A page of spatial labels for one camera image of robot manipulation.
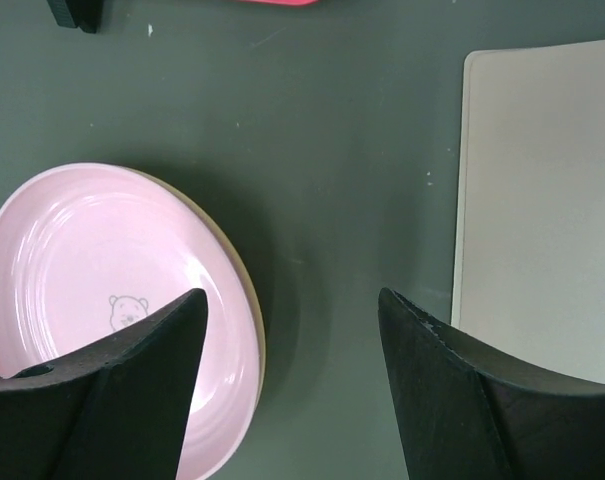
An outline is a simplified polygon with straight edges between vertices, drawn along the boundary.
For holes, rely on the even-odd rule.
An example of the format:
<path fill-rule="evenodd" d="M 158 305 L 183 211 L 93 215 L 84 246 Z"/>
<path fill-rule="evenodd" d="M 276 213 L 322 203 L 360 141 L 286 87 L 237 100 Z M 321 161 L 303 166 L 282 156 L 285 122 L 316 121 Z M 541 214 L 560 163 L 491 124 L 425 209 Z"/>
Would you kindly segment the pink plate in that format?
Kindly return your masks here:
<path fill-rule="evenodd" d="M 128 327 L 200 288 L 208 327 L 177 475 L 206 479 L 256 410 L 259 348 L 224 249 L 200 218 L 128 168 L 77 163 L 20 186 L 0 209 L 0 375 Z"/>

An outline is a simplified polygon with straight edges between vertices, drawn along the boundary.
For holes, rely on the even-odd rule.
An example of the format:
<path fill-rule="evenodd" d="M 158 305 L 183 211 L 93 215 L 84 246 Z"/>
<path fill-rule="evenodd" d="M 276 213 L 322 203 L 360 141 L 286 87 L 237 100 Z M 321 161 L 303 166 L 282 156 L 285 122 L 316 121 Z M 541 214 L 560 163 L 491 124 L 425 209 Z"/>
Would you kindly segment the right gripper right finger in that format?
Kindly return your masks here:
<path fill-rule="evenodd" d="M 605 384 L 541 368 L 378 296 L 412 479 L 605 479 Z"/>

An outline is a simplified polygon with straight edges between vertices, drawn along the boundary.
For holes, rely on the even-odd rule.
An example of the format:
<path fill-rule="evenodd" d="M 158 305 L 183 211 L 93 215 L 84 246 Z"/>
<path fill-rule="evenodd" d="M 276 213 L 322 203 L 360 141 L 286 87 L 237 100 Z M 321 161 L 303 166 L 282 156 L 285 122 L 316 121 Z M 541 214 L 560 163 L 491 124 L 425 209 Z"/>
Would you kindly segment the yellow plate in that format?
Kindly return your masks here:
<path fill-rule="evenodd" d="M 149 173 L 143 172 L 141 170 L 134 169 L 132 167 L 128 167 L 128 170 L 135 172 L 145 178 L 157 183 L 167 191 L 171 192 L 176 198 L 182 201 L 185 205 L 187 205 L 199 218 L 200 220 L 207 226 L 207 228 L 211 231 L 211 233 L 216 237 L 217 241 L 220 243 L 222 248 L 224 249 L 226 255 L 228 256 L 230 262 L 233 265 L 233 268 L 238 276 L 238 279 L 242 285 L 244 293 L 247 298 L 248 305 L 250 307 L 250 311 L 252 314 L 254 328 L 256 332 L 257 344 L 259 348 L 259 360 L 260 360 L 260 378 L 259 378 L 259 387 L 257 399 L 255 402 L 255 406 L 258 406 L 265 380 L 266 374 L 266 361 L 267 361 L 267 346 L 266 346 L 266 327 L 264 322 L 264 317 L 261 310 L 260 301 L 256 292 L 256 288 L 253 284 L 251 276 L 239 255 L 237 249 L 226 235 L 224 230 L 215 222 L 215 220 L 195 201 L 193 201 L 190 197 L 188 197 L 185 193 L 183 193 L 178 188 L 173 185 L 157 178 Z"/>

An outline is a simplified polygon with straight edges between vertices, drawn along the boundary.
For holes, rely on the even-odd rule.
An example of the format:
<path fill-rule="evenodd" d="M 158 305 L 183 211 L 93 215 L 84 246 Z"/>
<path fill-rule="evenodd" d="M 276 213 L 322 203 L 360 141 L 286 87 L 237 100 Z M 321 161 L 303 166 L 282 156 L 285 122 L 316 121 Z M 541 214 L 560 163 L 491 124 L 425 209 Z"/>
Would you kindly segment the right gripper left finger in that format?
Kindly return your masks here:
<path fill-rule="evenodd" d="M 0 377 L 0 479 L 173 479 L 207 329 L 192 289 L 149 317 Z"/>

